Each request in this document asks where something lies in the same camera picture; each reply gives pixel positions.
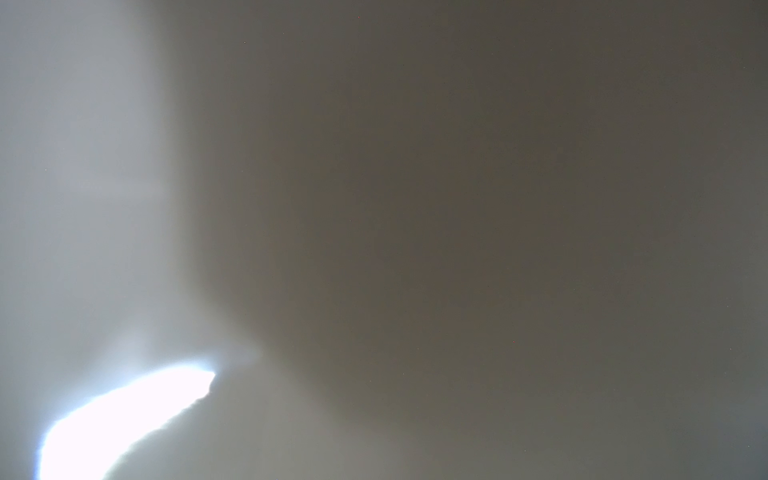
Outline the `white mug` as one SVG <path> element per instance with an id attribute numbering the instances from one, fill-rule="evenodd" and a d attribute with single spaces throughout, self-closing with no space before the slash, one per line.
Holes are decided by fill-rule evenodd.
<path id="1" fill-rule="evenodd" d="M 763 1 L 5 1 L 1 475 L 763 479 Z"/>

